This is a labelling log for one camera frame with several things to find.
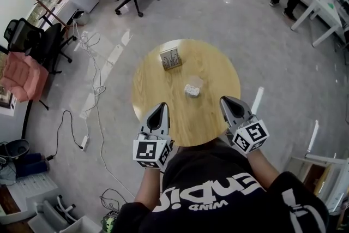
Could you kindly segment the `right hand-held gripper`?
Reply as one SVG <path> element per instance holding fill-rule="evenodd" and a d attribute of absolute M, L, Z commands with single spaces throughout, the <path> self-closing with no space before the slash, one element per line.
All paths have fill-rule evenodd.
<path fill-rule="evenodd" d="M 244 101 L 231 97 L 220 98 L 220 108 L 228 129 L 228 141 L 232 147 L 236 147 L 244 154 L 259 149 L 269 138 L 269 132 L 263 120 L 251 115 L 250 108 Z M 235 120 L 246 120 L 236 130 Z"/>

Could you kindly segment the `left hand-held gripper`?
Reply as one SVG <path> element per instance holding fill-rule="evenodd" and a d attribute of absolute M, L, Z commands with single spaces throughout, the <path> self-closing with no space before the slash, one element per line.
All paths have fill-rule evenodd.
<path fill-rule="evenodd" d="M 143 168 L 162 169 L 173 150 L 169 107 L 165 102 L 151 108 L 144 116 L 137 139 L 133 141 L 133 160 Z M 160 135 L 151 134 L 160 131 Z"/>

